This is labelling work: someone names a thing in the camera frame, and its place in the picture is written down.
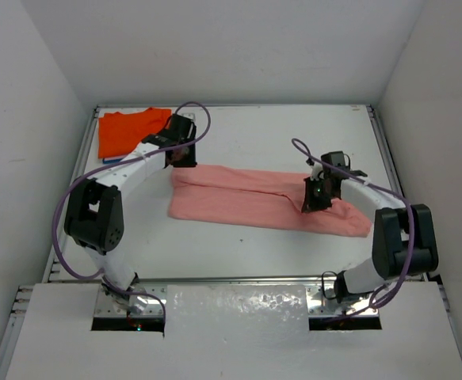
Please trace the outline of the pink t-shirt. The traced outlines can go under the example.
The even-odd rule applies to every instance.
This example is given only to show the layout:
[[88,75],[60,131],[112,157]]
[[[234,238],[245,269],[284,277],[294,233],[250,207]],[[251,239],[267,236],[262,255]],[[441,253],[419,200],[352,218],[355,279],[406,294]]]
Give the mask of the pink t-shirt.
[[368,216],[334,199],[324,211],[304,214],[302,173],[232,169],[221,165],[175,168],[168,214],[174,219],[365,238]]

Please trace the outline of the folded blue t-shirt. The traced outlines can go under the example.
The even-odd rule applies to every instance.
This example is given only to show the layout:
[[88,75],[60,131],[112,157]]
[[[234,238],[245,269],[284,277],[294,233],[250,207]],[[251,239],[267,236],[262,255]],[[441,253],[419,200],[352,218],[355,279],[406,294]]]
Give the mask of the folded blue t-shirt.
[[113,163],[120,162],[122,159],[123,158],[103,158],[102,163],[104,165],[108,165],[108,164],[113,164]]

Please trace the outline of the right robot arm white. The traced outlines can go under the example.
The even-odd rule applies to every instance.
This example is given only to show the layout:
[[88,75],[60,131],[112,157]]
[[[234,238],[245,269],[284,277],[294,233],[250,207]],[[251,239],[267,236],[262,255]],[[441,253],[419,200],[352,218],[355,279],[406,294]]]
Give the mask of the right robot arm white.
[[373,221],[371,257],[336,275],[333,299],[337,302],[370,295],[389,283],[437,269],[433,219],[425,204],[409,204],[393,191],[369,182],[360,170],[340,173],[328,169],[322,176],[304,178],[304,185],[304,214],[326,211],[340,199]]

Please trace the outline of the white foam front panel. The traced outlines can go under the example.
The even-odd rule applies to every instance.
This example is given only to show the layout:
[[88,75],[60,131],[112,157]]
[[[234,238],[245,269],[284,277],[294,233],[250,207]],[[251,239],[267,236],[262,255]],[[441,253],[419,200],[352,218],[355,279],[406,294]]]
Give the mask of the white foam front panel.
[[300,286],[171,286],[164,332],[94,331],[95,283],[36,285],[9,379],[462,379],[435,284],[378,330],[312,331]]

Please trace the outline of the folded orange t-shirt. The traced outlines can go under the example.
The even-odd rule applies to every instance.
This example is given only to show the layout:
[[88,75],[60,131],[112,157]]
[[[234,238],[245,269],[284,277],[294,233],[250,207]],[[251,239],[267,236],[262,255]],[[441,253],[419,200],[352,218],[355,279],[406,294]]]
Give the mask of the folded orange t-shirt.
[[106,113],[98,121],[99,159],[130,154],[142,139],[161,131],[172,111],[167,108],[147,108],[142,112]]

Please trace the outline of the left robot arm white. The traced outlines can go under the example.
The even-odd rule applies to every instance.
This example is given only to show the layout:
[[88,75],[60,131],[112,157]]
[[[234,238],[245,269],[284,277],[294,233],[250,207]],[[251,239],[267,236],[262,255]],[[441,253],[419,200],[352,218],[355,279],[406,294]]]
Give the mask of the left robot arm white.
[[159,132],[143,138],[115,166],[82,180],[71,191],[65,233],[83,247],[97,269],[115,288],[129,291],[136,274],[117,250],[124,236],[124,206],[128,195],[152,174],[172,165],[194,167],[197,127],[174,113]]

